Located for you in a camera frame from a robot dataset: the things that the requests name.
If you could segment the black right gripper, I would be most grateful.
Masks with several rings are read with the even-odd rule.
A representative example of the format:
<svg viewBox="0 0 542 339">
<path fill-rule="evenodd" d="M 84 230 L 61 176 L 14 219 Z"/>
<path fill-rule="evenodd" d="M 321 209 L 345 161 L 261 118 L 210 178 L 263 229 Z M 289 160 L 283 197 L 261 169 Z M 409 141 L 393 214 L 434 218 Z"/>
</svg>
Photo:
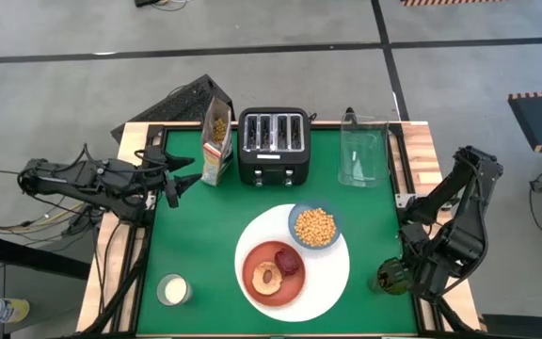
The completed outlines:
<svg viewBox="0 0 542 339">
<path fill-rule="evenodd" d="M 392 257 L 385 261 L 388 266 L 415 266 L 414 256 Z M 435 260 L 418 263 L 413 271 L 412 282 L 399 282 L 396 295 L 409 293 L 420 298 L 436 298 L 443 292 L 443 267 Z"/>
</svg>

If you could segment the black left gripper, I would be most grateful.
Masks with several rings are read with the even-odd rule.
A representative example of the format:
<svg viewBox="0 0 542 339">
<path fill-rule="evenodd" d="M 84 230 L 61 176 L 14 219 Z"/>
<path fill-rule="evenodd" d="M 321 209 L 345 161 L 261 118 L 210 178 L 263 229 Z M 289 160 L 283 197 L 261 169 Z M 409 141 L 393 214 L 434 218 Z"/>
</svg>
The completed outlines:
<svg viewBox="0 0 542 339">
<path fill-rule="evenodd" d="M 168 206 L 177 208 L 179 206 L 179 196 L 197 181 L 200 180 L 200 174 L 189 174 L 185 176 L 174 176 L 171 179 L 168 175 L 181 168 L 191 165 L 195 162 L 192 157 L 175 156 L 167 153 L 160 146 L 147 146 L 144 150 L 144 166 L 153 173 L 164 178 L 165 195 Z"/>
</svg>

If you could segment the green striped cup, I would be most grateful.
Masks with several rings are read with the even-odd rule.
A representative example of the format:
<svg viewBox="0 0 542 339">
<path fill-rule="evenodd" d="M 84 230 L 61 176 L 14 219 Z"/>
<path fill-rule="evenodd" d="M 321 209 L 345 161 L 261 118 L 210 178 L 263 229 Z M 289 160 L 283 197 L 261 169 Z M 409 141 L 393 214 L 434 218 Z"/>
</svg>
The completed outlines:
<svg viewBox="0 0 542 339">
<path fill-rule="evenodd" d="M 412 284 L 410 269 L 399 258 L 390 258 L 376 273 L 377 285 L 387 294 L 402 295 Z"/>
</svg>

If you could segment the panda cereal box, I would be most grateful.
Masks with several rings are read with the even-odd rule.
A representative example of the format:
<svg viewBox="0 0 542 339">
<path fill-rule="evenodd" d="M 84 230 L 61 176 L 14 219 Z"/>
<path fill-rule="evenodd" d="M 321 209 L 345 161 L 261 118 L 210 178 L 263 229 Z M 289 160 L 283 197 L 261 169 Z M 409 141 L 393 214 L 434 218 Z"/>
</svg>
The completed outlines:
<svg viewBox="0 0 542 339">
<path fill-rule="evenodd" d="M 201 180 L 210 186 L 219 184 L 223 172 L 233 159 L 231 114 L 231 108 L 214 97 L 203 122 Z"/>
</svg>

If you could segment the red toy strawberry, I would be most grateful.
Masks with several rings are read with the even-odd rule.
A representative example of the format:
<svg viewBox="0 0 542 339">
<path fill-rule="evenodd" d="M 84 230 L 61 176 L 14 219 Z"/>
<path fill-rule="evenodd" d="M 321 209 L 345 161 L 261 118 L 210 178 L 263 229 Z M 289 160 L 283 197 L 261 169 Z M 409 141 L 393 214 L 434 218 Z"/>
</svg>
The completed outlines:
<svg viewBox="0 0 542 339">
<path fill-rule="evenodd" d="M 275 265 L 283 276 L 292 276 L 300 269 L 299 259 L 290 250 L 282 249 L 275 253 Z"/>
</svg>

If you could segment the brown bagel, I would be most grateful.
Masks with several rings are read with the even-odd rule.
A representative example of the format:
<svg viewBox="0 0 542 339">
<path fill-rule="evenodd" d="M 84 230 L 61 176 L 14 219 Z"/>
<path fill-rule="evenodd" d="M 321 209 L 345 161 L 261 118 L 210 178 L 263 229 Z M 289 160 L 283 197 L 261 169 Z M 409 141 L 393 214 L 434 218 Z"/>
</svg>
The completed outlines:
<svg viewBox="0 0 542 339">
<path fill-rule="evenodd" d="M 273 262 L 262 262 L 253 271 L 252 285 L 259 294 L 275 294 L 279 291 L 281 282 L 281 272 Z"/>
</svg>

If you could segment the green felt table mat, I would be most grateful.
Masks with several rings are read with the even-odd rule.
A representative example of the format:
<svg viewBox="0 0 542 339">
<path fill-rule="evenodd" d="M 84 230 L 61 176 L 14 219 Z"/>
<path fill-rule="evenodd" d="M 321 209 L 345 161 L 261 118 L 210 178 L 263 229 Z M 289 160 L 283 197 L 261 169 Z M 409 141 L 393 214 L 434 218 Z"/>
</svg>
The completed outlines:
<svg viewBox="0 0 542 339">
<path fill-rule="evenodd" d="M 236 168 L 218 186 L 196 183 L 177 208 L 161 202 L 156 210 L 147 277 L 137 331 L 141 335 L 350 335 L 413 334 L 411 298 L 371 291 L 368 280 L 386 259 L 398 256 L 398 223 L 390 182 L 372 188 L 338 180 L 341 134 L 311 135 L 311 169 L 302 186 L 247 186 Z M 284 322 L 262 314 L 244 296 L 235 275 L 235 247 L 248 224 L 282 204 L 326 203 L 336 209 L 350 258 L 347 285 L 324 314 L 304 322 Z M 191 299 L 163 305 L 159 281 L 182 275 Z"/>
</svg>

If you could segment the white round woven placemat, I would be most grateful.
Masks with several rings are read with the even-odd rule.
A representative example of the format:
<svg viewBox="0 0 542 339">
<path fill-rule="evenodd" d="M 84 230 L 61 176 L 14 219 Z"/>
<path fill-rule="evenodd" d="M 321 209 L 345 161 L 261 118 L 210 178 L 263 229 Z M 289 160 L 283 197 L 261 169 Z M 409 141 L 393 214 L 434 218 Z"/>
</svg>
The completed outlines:
<svg viewBox="0 0 542 339">
<path fill-rule="evenodd" d="M 248 302 L 276 320 L 304 322 L 328 311 L 341 297 L 348 281 L 350 258 L 342 234 L 329 248 L 310 250 L 299 245 L 288 226 L 289 213 L 295 204 L 282 204 L 255 217 L 244 229 L 235 247 L 234 268 L 238 284 Z M 248 253 L 267 241 L 278 241 L 291 246 L 302 258 L 306 278 L 300 294 L 289 304 L 271 307 L 259 304 L 247 294 L 238 275 Z"/>
</svg>

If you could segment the black four-slot toaster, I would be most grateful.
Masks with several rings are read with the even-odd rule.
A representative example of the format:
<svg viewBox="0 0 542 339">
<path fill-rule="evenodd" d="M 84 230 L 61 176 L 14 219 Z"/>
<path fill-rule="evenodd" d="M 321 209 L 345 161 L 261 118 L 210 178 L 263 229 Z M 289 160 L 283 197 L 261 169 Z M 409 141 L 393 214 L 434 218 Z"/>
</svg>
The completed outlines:
<svg viewBox="0 0 542 339">
<path fill-rule="evenodd" d="M 300 186 L 311 162 L 311 121 L 297 107 L 252 107 L 238 122 L 240 179 L 253 186 Z"/>
</svg>

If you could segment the yellow cereal pieces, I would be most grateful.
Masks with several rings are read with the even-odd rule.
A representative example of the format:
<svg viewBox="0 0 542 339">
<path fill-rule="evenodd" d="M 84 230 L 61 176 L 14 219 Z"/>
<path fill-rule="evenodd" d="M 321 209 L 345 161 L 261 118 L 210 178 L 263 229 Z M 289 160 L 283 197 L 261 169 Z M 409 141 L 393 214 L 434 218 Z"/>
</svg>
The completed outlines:
<svg viewBox="0 0 542 339">
<path fill-rule="evenodd" d="M 322 208 L 299 213 L 295 220 L 294 230 L 296 237 L 303 244 L 313 248 L 329 245 L 338 234 L 334 217 Z"/>
</svg>

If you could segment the orange plate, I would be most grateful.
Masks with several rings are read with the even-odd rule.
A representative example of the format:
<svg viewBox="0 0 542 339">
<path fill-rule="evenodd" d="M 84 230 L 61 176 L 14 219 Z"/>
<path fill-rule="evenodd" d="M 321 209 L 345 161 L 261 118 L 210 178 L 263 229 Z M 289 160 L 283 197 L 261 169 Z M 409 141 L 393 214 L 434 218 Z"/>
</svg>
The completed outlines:
<svg viewBox="0 0 542 339">
<path fill-rule="evenodd" d="M 290 250 L 298 257 L 300 269 L 292 276 L 283 276 L 281 274 L 281 286 L 275 294 L 270 296 L 259 294 L 252 285 L 255 267 L 262 262 L 273 262 L 275 264 L 275 253 L 282 249 Z M 248 253 L 242 265 L 242 272 L 238 277 L 244 284 L 247 294 L 256 302 L 265 306 L 279 307 L 289 304 L 300 294 L 306 278 L 306 269 L 302 258 L 291 246 L 278 241 L 267 241 L 256 246 Z"/>
</svg>

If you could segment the glass of milk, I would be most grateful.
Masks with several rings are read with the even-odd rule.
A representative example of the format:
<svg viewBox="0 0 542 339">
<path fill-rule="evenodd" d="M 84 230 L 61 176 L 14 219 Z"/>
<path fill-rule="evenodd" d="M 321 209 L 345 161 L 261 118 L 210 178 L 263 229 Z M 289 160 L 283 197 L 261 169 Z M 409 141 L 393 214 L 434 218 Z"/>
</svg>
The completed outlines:
<svg viewBox="0 0 542 339">
<path fill-rule="evenodd" d="M 191 299 L 192 287 L 182 275 L 170 273 L 157 284 L 156 296 L 163 305 L 177 306 Z"/>
</svg>

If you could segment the black floor box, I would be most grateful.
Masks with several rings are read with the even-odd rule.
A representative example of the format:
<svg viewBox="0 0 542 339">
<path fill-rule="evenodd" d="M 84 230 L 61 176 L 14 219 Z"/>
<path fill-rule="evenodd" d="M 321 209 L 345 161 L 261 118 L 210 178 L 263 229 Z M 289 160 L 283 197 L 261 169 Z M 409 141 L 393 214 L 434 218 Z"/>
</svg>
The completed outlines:
<svg viewBox="0 0 542 339">
<path fill-rule="evenodd" d="M 479 317 L 479 324 L 491 334 L 542 339 L 542 316 L 484 314 Z"/>
</svg>

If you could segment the yellow white canister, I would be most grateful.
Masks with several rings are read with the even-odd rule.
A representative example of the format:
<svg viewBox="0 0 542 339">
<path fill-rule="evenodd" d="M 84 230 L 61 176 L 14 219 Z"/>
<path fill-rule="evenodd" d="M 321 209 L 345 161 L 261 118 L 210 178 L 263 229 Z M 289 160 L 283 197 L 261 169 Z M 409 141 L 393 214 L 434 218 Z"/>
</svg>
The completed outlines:
<svg viewBox="0 0 542 339">
<path fill-rule="evenodd" d="M 18 323 L 30 312 L 30 303 L 26 299 L 0 299 L 0 323 Z"/>
</svg>

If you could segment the black metal table frame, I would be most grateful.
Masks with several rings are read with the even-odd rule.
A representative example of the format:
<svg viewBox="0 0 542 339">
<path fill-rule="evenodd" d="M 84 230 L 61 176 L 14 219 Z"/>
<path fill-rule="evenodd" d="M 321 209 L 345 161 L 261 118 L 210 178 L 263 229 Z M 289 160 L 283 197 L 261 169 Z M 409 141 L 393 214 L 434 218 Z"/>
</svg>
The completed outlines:
<svg viewBox="0 0 542 339">
<path fill-rule="evenodd" d="M 312 132 L 336 130 L 341 133 L 338 123 L 317 121 L 312 126 Z M 438 166 L 437 156 L 430 130 L 426 122 L 406 121 L 389 123 L 391 142 L 388 143 L 388 165 L 390 177 L 381 182 L 390 182 L 393 198 L 397 193 L 414 191 L 418 194 L 426 194 L 432 191 L 442 179 Z M 163 195 L 155 197 L 154 222 L 157 207 L 161 202 L 167 204 Z M 126 331 L 140 338 L 154 337 L 201 337 L 210 338 L 224 337 L 273 337 L 309 336 L 331 337 L 346 336 L 360 337 L 362 335 L 375 336 L 405 336 L 420 334 L 433 328 L 436 313 L 429 303 L 407 295 L 411 298 L 416 316 L 416 332 L 413 334 L 350 334 L 350 335 L 141 335 L 137 331 L 137 322 L 140 314 L 140 305 L 145 287 L 151 236 L 153 225 L 144 230 L 119 223 L 113 214 L 106 214 L 102 220 L 98 238 L 98 256 L 93 261 L 88 277 L 88 287 L 85 293 L 82 310 L 79 316 L 77 328 L 79 331 L 89 327 L 98 315 L 98 303 L 101 299 L 111 299 L 117 291 L 120 278 L 125 269 L 132 262 L 138 262 L 139 274 L 137 281 L 133 283 L 127 292 L 120 312 L 120 319 L 114 324 L 115 331 Z"/>
</svg>

